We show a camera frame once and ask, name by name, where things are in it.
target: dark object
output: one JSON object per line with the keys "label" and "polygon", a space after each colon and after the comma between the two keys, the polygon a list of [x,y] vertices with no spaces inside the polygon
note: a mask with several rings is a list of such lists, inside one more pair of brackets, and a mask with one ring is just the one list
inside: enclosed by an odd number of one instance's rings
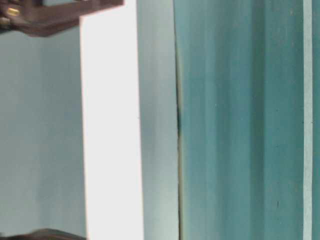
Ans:
{"label": "dark object", "polygon": [[86,240],[86,238],[55,229],[40,229],[29,234],[0,236],[0,240]]}
{"label": "dark object", "polygon": [[79,16],[123,5],[124,0],[75,0],[45,6],[43,0],[0,0],[0,32],[46,37],[79,24]]}

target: white strip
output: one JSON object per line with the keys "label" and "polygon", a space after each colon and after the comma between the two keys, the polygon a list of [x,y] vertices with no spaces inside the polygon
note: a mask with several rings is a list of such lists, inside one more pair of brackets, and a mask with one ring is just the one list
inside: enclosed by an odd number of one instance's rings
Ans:
{"label": "white strip", "polygon": [[303,49],[304,49],[303,240],[312,240],[312,178],[313,178],[312,0],[303,0]]}
{"label": "white strip", "polygon": [[136,0],[80,20],[89,240],[143,240]]}

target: teal panel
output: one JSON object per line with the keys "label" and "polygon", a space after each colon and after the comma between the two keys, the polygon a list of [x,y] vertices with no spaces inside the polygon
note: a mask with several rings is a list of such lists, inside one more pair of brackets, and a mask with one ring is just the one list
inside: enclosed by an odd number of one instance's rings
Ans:
{"label": "teal panel", "polygon": [[0,35],[0,232],[85,235],[78,28]]}
{"label": "teal panel", "polygon": [[178,240],[178,124],[172,0],[137,1],[145,240]]}
{"label": "teal panel", "polygon": [[320,239],[320,2],[312,1],[313,31],[313,186],[312,239]]}
{"label": "teal panel", "polygon": [[301,0],[175,0],[183,240],[301,240]]}

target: light blue wall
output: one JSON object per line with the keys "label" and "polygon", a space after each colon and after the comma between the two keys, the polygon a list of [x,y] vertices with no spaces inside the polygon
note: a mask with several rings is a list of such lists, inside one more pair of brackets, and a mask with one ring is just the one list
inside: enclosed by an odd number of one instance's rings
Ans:
{"label": "light blue wall", "polygon": [[137,3],[145,240],[178,240],[173,1]]}
{"label": "light blue wall", "polygon": [[0,232],[85,235],[77,28],[0,35]]}

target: bright white light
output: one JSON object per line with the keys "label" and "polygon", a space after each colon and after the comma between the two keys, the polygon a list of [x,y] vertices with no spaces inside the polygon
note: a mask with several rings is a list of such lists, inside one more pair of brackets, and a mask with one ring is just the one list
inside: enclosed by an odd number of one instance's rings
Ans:
{"label": "bright white light", "polygon": [[80,20],[90,240],[144,238],[136,4]]}

